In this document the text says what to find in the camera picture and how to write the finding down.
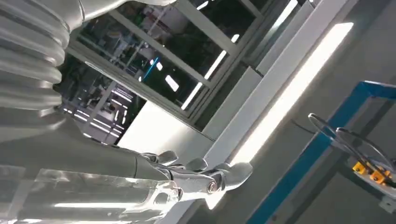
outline fluorescent light fixture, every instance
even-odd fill
[[[220,62],[223,60],[223,58],[226,56],[227,52],[224,50],[220,53],[220,55],[216,58],[208,72],[205,74],[204,78],[209,79],[214,70],[219,66]]]
[[[27,222],[28,224],[38,223],[41,222],[41,219],[33,219],[33,218],[26,218],[22,220],[23,222]]]
[[[128,101],[129,103],[132,102],[132,100],[130,100],[128,97],[122,95],[121,93],[119,93],[119,92],[117,92],[117,91],[112,90],[112,93],[114,93],[114,94],[117,95],[117,96],[120,96],[121,98],[123,98],[124,100]]]
[[[192,92],[190,93],[190,95],[188,96],[188,98],[186,99],[186,101],[183,103],[182,105],[182,110],[185,110],[187,108],[187,106],[191,103],[192,99],[194,98],[194,96],[198,93],[199,89],[201,88],[202,83],[198,83],[195,88],[192,90]]]
[[[86,118],[84,118],[83,116],[80,116],[80,115],[78,115],[78,114],[74,114],[74,117],[77,117],[77,118],[80,118],[81,120],[83,120],[83,121],[87,121],[87,119]]]
[[[160,62],[158,62],[157,64],[156,64],[156,66],[157,66],[157,68],[158,68],[158,70],[162,70],[162,68],[163,68],[163,66],[162,66],[162,64],[160,63]]]
[[[98,123],[100,123],[100,124],[103,124],[103,125],[106,126],[106,127],[111,128],[110,125],[108,125],[108,124],[106,124],[106,123],[104,123],[104,122],[102,122],[102,121],[100,121],[100,120],[98,120],[98,119],[96,119],[96,118],[94,118],[93,120],[96,121],[96,122],[98,122]]]
[[[77,112],[82,113],[83,115],[89,117],[89,115],[87,113],[82,112],[81,110],[77,110]]]
[[[120,130],[117,130],[117,129],[113,129],[114,131],[116,131],[116,132],[118,132],[118,133],[120,133],[120,134],[122,134],[122,132],[120,131]]]
[[[99,128],[100,130],[102,130],[102,131],[104,131],[104,132],[106,132],[106,133],[110,133],[109,130],[107,130],[107,129],[105,129],[104,127],[99,126],[99,125],[97,125],[97,124],[95,124],[95,123],[93,123],[93,122],[91,122],[91,125],[94,126],[94,127]]]
[[[267,115],[260,121],[248,139],[243,143],[235,157],[231,160],[231,165],[238,162],[250,162],[252,160],[351,30],[353,25],[352,22],[340,23],[329,31],[305,64],[293,77],[286,89],[281,93]],[[214,208],[220,199],[220,194],[213,195],[213,197],[206,199],[206,203],[210,208]]]
[[[122,103],[118,102],[117,100],[115,100],[115,99],[112,99],[112,101],[113,101],[113,102],[115,102],[116,104],[118,104],[118,105],[122,106]]]
[[[114,136],[114,137],[117,137],[117,138],[120,137],[119,135],[117,135],[116,133],[113,133],[113,132],[110,132],[110,134],[111,134],[112,136]]]
[[[117,112],[115,113],[115,117],[114,117],[114,120],[115,120],[115,121],[118,120],[118,112],[120,112],[120,111],[117,110]]]
[[[90,208],[90,209],[118,209],[136,206],[137,203],[58,203],[56,208]]]
[[[199,5],[197,7],[197,10],[201,10],[201,9],[205,8],[208,4],[209,4],[209,1],[206,1],[206,2],[202,3],[201,5]]]
[[[122,130],[124,130],[123,127],[121,127],[120,125],[115,125],[117,128],[121,128]]]
[[[281,15],[275,21],[272,28],[279,27],[286,20],[286,18],[290,15],[290,13],[297,6],[297,4],[298,4],[297,0],[290,0],[289,3],[287,4],[287,6],[285,7],[285,9],[282,11]]]
[[[231,42],[235,43],[239,38],[239,34],[235,34],[232,38],[231,38]]]
[[[88,138],[92,138],[92,136],[88,135],[87,133],[83,133],[83,135],[85,135]]]
[[[174,92],[176,92],[179,89],[179,84],[177,84],[177,82],[174,79],[172,79],[170,75],[167,75],[165,77],[165,81],[168,83],[168,85],[172,88]]]

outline white wall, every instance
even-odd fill
[[[213,141],[151,102],[147,102],[118,146],[139,153],[174,151],[180,163],[203,157]]]

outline glass pane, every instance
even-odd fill
[[[243,36],[255,17],[239,0],[189,0],[230,39]]]
[[[90,128],[102,133],[100,140],[117,144],[146,101],[125,87],[117,85],[107,98]]]
[[[86,137],[106,144],[116,144],[146,101],[120,85],[109,89],[113,82],[111,79],[72,55],[66,56],[59,70],[63,75],[62,81],[54,85],[54,90],[62,95],[63,103],[57,109],[71,116]],[[84,128],[107,91],[111,91],[110,96],[102,106],[99,105],[101,109],[98,114]]]
[[[228,56],[211,69],[223,50],[173,6],[130,1],[117,10],[207,79]]]
[[[78,40],[177,106],[182,106],[198,84],[107,14],[86,24]]]

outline industrial machine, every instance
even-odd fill
[[[143,0],[167,5],[174,0]],[[126,0],[0,0],[0,221],[134,223],[234,189],[248,163],[205,170],[172,152],[139,154],[85,138],[52,90],[73,29]]]

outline blue metal frame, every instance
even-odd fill
[[[375,97],[396,99],[396,86],[370,81],[359,82],[329,119],[329,125],[333,128],[344,127],[366,100]],[[330,144],[331,141],[325,135],[317,133],[247,223],[266,223]]]

